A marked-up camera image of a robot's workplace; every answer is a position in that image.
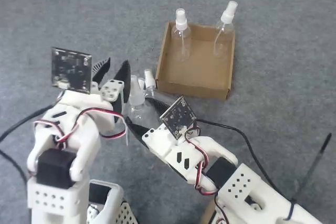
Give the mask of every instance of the gray carpet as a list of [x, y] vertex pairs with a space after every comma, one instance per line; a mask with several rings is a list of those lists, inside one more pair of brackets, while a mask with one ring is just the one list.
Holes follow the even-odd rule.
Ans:
[[[229, 0], [0, 0], [0, 132], [53, 102], [50, 46], [112, 58], [108, 78], [129, 59], [132, 72], [155, 70], [165, 22], [184, 7], [191, 22], [211, 25]], [[336, 0], [236, 0], [233, 89], [225, 102], [188, 98], [196, 114], [241, 128], [287, 197], [298, 188], [322, 141], [336, 137]], [[203, 133], [259, 172], [235, 132]], [[299, 202], [323, 223], [336, 219], [336, 139]], [[34, 144], [27, 123], [0, 148], [22, 167]], [[26, 196], [0, 159], [0, 222], [26, 223]], [[120, 184], [145, 223], [197, 223], [211, 200], [199, 195], [131, 139], [103, 141], [91, 177]]]

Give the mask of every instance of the brown cardboard tray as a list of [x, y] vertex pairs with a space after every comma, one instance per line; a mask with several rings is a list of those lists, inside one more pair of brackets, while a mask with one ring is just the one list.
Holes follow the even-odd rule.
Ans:
[[174, 22], [166, 24], [161, 54], [156, 71], [158, 90], [200, 98], [226, 100], [231, 89], [235, 34], [225, 40], [228, 50], [221, 59], [213, 55], [216, 29], [211, 26], [190, 24], [192, 46], [189, 60], [179, 62], [172, 57], [171, 29]]

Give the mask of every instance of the black wire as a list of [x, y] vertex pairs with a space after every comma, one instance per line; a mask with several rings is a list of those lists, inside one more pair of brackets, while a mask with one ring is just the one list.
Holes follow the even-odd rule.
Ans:
[[11, 132], [15, 131], [17, 128], [19, 128], [22, 124], [26, 123], [27, 121], [41, 115], [42, 113], [46, 112], [47, 110], [54, 107], [54, 104], [46, 106], [42, 109], [39, 109], [38, 111], [35, 111], [33, 114], [27, 116], [26, 118], [23, 118], [22, 120], [18, 121], [16, 124], [11, 126], [8, 130], [6, 130], [2, 135], [0, 136], [0, 143], [9, 135]]
[[[57, 99], [56, 103], [60, 100], [60, 98], [63, 96], [64, 92], [61, 93], [61, 95], [59, 96], [59, 98]], [[15, 131], [17, 128], [19, 128], [21, 125], [23, 125], [24, 123], [28, 122], [29, 120], [43, 114], [44, 112], [46, 112], [47, 110], [51, 109], [52, 107], [54, 107], [56, 105], [56, 103], [48, 105], [42, 109], [39, 109], [37, 111], [35, 111], [34, 113], [30, 114], [29, 116], [23, 118], [22, 120], [18, 121], [16, 124], [12, 125], [10, 128], [8, 128], [4, 133], [2, 133], [2, 135], [0, 136], [0, 143], [9, 135], [11, 134], [11, 132]], [[14, 168], [19, 172], [21, 179], [23, 180], [24, 184], [25, 184], [25, 189], [27, 191], [27, 177], [25, 175], [25, 172], [22, 170], [22, 168], [17, 164], [17, 162], [12, 159], [8, 154], [6, 154], [5, 152], [3, 152], [2, 150], [0, 150], [0, 155], [3, 156], [4, 159], [6, 159], [8, 162], [10, 162]], [[31, 217], [32, 213], [31, 213], [31, 209], [28, 210], [28, 223], [31, 223]]]
[[271, 185], [271, 187], [273, 187], [273, 189], [275, 191], [277, 191], [279, 194], [281, 194], [282, 196], [284, 196], [282, 194], [282, 192], [279, 190], [279, 188], [273, 183], [273, 181], [271, 180], [271, 178], [268, 176], [267, 172], [265, 171], [265, 169], [263, 168], [263, 166], [261, 165], [261, 163], [259, 162], [256, 154], [254, 153], [253, 149], [252, 149], [252, 146], [250, 144], [250, 141], [248, 140], [247, 136], [245, 135], [244, 132], [242, 132], [240, 129], [238, 128], [235, 128], [235, 127], [232, 127], [232, 126], [228, 126], [228, 125], [225, 125], [225, 124], [220, 124], [220, 123], [215, 123], [215, 122], [211, 122], [211, 121], [208, 121], [208, 120], [204, 120], [204, 119], [196, 119], [196, 121], [198, 122], [201, 122], [201, 123], [206, 123], [206, 124], [209, 124], [209, 125], [213, 125], [213, 126], [218, 126], [218, 127], [222, 127], [222, 128], [226, 128], [226, 129], [229, 129], [229, 130], [232, 130], [232, 131], [236, 131], [238, 132], [245, 140], [246, 144], [247, 144], [247, 147], [252, 155], [252, 158], [254, 159], [254, 161], [256, 162], [257, 166], [259, 167], [261, 173], [264, 175], [264, 177], [266, 178], [266, 180], [269, 182], [269, 184]]
[[220, 209], [220, 211], [222, 212], [222, 215], [224, 216], [224, 219], [225, 219], [225, 222], [226, 224], [230, 224], [224, 210], [219, 206], [218, 202], [217, 202], [217, 197], [218, 197], [218, 194], [216, 194], [215, 198], [214, 198], [214, 202], [215, 202], [215, 205]]
[[322, 156], [324, 154], [324, 151], [326, 150], [325, 148], [327, 148], [327, 145], [329, 144], [330, 140], [331, 140], [331, 136], [332, 134], [329, 133], [328, 136], [325, 138], [322, 147], [320, 148], [319, 152], [317, 153], [312, 165], [310, 166], [310, 168], [308, 169], [306, 175], [304, 176], [299, 189], [295, 192], [295, 194], [293, 195], [292, 199], [290, 200], [290, 209], [289, 209], [289, 214], [288, 217], [285, 219], [286, 221], [290, 220], [292, 215], [293, 215], [293, 211], [294, 211], [294, 206], [298, 200], [298, 198], [300, 197], [301, 193], [303, 192], [303, 190], [305, 189], [311, 175], [313, 174], [313, 172], [315, 171], [317, 165], [319, 164], [319, 162], [322, 159]]
[[4, 157], [4, 159], [6, 159], [8, 162], [10, 162], [14, 167], [15, 169], [17, 169], [17, 171], [19, 172], [20, 174], [20, 177], [25, 185], [25, 188], [27, 190], [27, 177], [24, 173], [24, 171], [21, 169], [21, 167], [17, 164], [17, 162], [12, 159], [8, 154], [6, 154], [5, 152], [3, 152], [2, 150], [0, 150], [0, 155], [2, 155]]

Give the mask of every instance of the white spray cap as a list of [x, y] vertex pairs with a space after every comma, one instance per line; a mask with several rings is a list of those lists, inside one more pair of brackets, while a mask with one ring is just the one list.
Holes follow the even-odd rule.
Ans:
[[145, 79], [138, 78], [138, 83], [139, 83], [140, 89], [143, 90], [145, 87]]
[[225, 11], [223, 12], [223, 14], [221, 16], [221, 21], [224, 24], [230, 24], [230, 23], [232, 23], [232, 20], [235, 17], [235, 12], [236, 12], [237, 6], [238, 6], [238, 4], [235, 1], [230, 1], [227, 4], [226, 9], [225, 9]]
[[145, 69], [145, 83], [146, 83], [146, 88], [154, 86], [156, 87], [155, 79], [153, 77], [152, 70], [150, 68]]
[[131, 92], [130, 92], [130, 104], [131, 106], [139, 106], [145, 102], [145, 96], [143, 90], [141, 90], [138, 77], [131, 75]]
[[187, 18], [185, 16], [185, 10], [179, 8], [176, 10], [176, 28], [180, 31], [184, 31], [188, 27]]

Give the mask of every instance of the small glass bottle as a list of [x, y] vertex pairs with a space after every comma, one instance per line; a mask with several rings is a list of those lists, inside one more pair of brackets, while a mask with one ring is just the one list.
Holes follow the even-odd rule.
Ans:
[[159, 115], [155, 109], [145, 102], [143, 89], [140, 88], [137, 76], [131, 76], [131, 92], [130, 92], [130, 108], [127, 116], [132, 120], [132, 123], [147, 127], [158, 128], [161, 123]]
[[162, 93], [156, 89], [156, 83], [153, 77], [152, 70], [145, 69], [144, 74], [146, 84], [145, 98], [154, 98], [156, 100], [166, 103], [167, 105], [172, 105], [175, 102], [176, 98], [172, 95]]
[[224, 59], [232, 46], [231, 35], [235, 32], [232, 20], [235, 16], [237, 2], [230, 1], [223, 12], [220, 21], [216, 24], [216, 34], [214, 38], [213, 54], [219, 59]]
[[188, 27], [185, 10], [182, 8], [176, 10], [176, 21], [171, 37], [173, 57], [177, 61], [187, 61], [191, 50], [191, 29]]

